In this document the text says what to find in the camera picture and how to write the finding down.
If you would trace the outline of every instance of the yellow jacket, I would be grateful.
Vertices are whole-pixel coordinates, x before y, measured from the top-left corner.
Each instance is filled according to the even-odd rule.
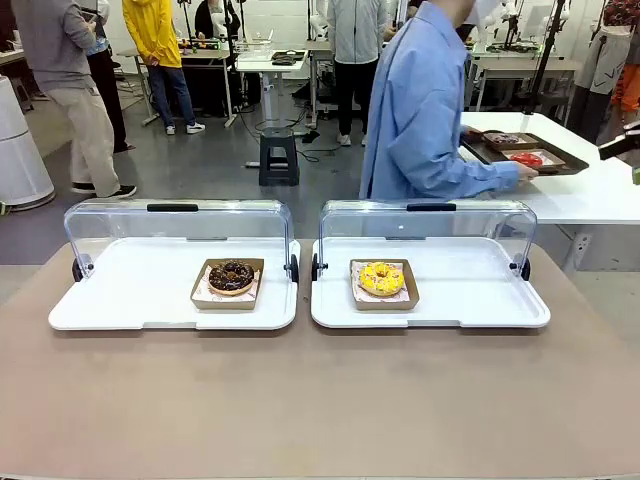
[[[122,13],[146,64],[150,63],[150,57],[155,57],[163,67],[182,67],[173,30],[171,0],[122,0]]]

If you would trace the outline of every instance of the blue jeans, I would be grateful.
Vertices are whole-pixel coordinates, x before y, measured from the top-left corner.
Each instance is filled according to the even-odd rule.
[[[187,82],[184,79],[184,73],[181,68],[170,67],[152,67],[147,65],[149,71],[149,83],[151,84],[151,91],[155,98],[156,110],[162,117],[165,127],[173,126],[173,115],[171,114],[171,108],[169,107],[169,101],[167,100],[167,92],[164,89],[164,76],[169,77],[169,81],[173,86],[173,90],[178,97],[178,104],[182,111],[182,116],[187,125],[195,125],[196,116],[193,114],[193,107],[191,106],[191,96],[189,95],[189,89],[187,88]]]

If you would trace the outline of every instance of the gray jacket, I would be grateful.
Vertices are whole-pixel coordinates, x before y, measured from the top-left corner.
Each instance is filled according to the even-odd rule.
[[[374,62],[382,51],[387,1],[329,0],[327,23],[336,62]]]
[[[96,37],[73,0],[11,0],[27,63],[40,87],[94,87],[85,50]]]

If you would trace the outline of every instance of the patterned shirt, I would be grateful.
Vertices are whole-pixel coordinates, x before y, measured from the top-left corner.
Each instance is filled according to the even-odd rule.
[[[638,22],[640,0],[609,0],[602,15],[607,26],[631,26]]]

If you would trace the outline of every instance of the yellow donut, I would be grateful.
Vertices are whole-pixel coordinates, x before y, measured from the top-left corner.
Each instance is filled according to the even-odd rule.
[[[360,270],[360,286],[371,295],[390,297],[398,293],[403,285],[402,269],[388,263],[369,263]]]

